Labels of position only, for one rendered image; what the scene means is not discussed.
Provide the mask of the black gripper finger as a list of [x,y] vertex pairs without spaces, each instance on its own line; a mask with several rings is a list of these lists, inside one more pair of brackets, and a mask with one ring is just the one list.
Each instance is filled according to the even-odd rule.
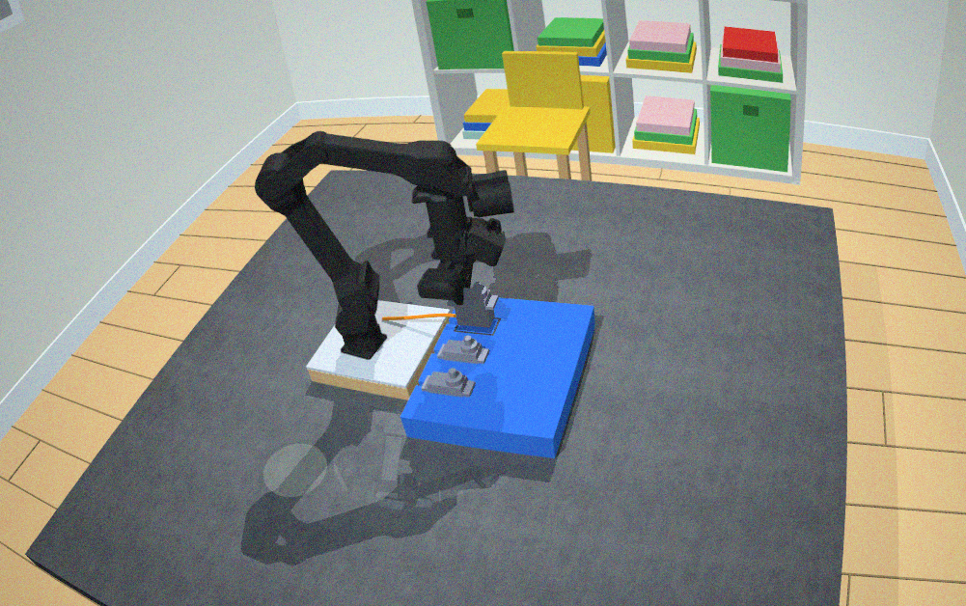
[[468,280],[468,276],[470,276],[470,274],[463,273],[462,290],[461,290],[460,294],[458,295],[458,298],[455,299],[455,300],[453,300],[456,303],[456,305],[463,305],[463,286],[464,286],[464,284],[466,284],[466,282]]
[[473,260],[473,259],[470,258],[470,256],[468,256],[467,262],[463,262],[462,265],[461,265],[461,266],[463,266],[463,273],[470,274],[470,276],[468,276],[468,280],[467,280],[466,284],[464,284],[464,286],[463,286],[464,288],[470,289],[473,263],[475,261],[476,260]]

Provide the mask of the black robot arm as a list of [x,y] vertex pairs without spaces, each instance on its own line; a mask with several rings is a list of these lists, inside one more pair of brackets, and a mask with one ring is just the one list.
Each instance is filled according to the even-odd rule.
[[[368,261],[351,259],[308,198],[303,178],[319,164],[386,172],[418,185],[412,190],[412,204],[426,203],[430,224],[440,230],[466,220],[462,196],[467,196],[474,217],[513,213],[507,170],[472,176],[471,168],[443,140],[389,143],[321,130],[263,162],[256,194],[287,217],[334,284],[335,327],[345,343],[340,352],[370,360],[387,338],[375,316],[379,274]],[[470,218],[458,245],[458,261],[467,262],[470,256],[497,266],[507,240],[501,231],[499,220],[491,218],[475,227]]]

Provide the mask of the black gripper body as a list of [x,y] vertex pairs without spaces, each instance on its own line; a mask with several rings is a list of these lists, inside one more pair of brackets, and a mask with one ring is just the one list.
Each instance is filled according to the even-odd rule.
[[[428,238],[432,238],[434,249],[432,258],[440,260],[437,268],[428,268],[423,278],[417,284],[418,294],[421,298],[455,300],[462,290],[463,284],[463,262],[458,261],[458,245],[463,237],[464,231],[468,231],[468,220],[466,217],[463,223],[454,228],[432,227],[428,230]],[[479,227],[486,223],[483,218],[471,218],[472,226]]]

